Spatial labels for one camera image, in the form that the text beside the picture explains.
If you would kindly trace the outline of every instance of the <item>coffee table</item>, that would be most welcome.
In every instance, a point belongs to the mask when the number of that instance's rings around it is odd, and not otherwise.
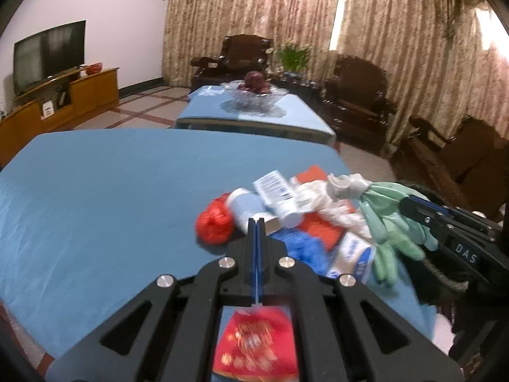
[[[204,86],[189,95],[190,103],[177,118],[177,129],[241,132],[334,145],[335,132],[296,95],[286,95],[273,111],[239,112],[221,86]]]

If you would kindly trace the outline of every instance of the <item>metal screw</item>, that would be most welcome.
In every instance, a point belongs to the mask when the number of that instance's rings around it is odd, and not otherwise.
[[[292,268],[295,265],[295,260],[291,257],[281,257],[279,259],[279,265],[282,268]]]
[[[173,279],[173,277],[170,276],[169,274],[163,274],[157,278],[157,285],[159,287],[165,287],[165,288],[172,287],[174,281],[175,280]]]
[[[223,257],[220,259],[220,267],[221,268],[232,268],[235,266],[235,260],[231,257]]]
[[[355,279],[355,277],[353,277],[352,274],[343,274],[339,277],[339,282],[343,287],[352,287],[353,285],[355,285],[357,280]]]

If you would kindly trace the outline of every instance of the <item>red envelope with gold pattern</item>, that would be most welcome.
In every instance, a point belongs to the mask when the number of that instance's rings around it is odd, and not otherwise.
[[[288,316],[277,307],[237,310],[216,347],[213,371],[248,382],[297,380]]]

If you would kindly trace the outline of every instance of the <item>white box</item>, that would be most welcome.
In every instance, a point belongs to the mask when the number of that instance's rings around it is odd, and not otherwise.
[[[336,249],[327,277],[335,279],[348,273],[366,284],[376,250],[374,245],[348,231]]]
[[[42,116],[48,117],[55,113],[55,108],[53,107],[53,101],[47,101],[45,104],[42,105]]]

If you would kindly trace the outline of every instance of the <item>black gripper frame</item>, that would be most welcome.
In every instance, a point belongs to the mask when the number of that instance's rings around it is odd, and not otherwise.
[[[400,201],[400,213],[429,227],[438,249],[492,295],[509,294],[509,257],[501,250],[502,228],[461,208],[440,207],[414,195]]]
[[[266,236],[263,220],[250,220],[248,236],[226,256],[235,264],[221,258],[194,277],[151,283],[57,359],[47,381],[208,382],[222,307],[259,301],[290,307],[300,381],[464,380],[452,359],[353,277],[280,262],[286,247]]]

